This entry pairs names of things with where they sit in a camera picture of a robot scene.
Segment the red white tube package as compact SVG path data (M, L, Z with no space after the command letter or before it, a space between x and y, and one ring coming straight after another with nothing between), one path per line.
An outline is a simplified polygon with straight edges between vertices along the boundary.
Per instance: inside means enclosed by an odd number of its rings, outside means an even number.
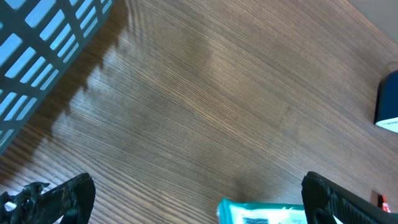
M380 194L379 192L372 190L371 191L371 196L370 196L370 201L373 205L376 207L384 210L387 213L392 213L391 208L387 202L387 197L383 194Z

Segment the green 3M gloves package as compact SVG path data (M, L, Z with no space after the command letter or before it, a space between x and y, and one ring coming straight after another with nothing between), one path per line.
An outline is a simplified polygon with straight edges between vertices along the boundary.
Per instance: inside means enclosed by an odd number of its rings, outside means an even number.
M220 223L308 223L303 204L234 202L221 200L218 205Z

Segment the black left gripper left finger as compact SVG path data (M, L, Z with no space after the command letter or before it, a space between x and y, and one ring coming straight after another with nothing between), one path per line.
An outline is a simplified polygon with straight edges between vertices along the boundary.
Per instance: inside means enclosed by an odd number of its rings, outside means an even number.
M1 223L88 223L96 189L92 177L82 173L42 193L48 183L33 182L21 192L1 194Z

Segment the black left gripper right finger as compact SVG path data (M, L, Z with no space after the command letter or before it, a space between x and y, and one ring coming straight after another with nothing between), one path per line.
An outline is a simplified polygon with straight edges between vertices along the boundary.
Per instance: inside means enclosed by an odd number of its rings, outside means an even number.
M326 177L310 171L302 181L307 222L345 224L396 224L397 215L365 201Z

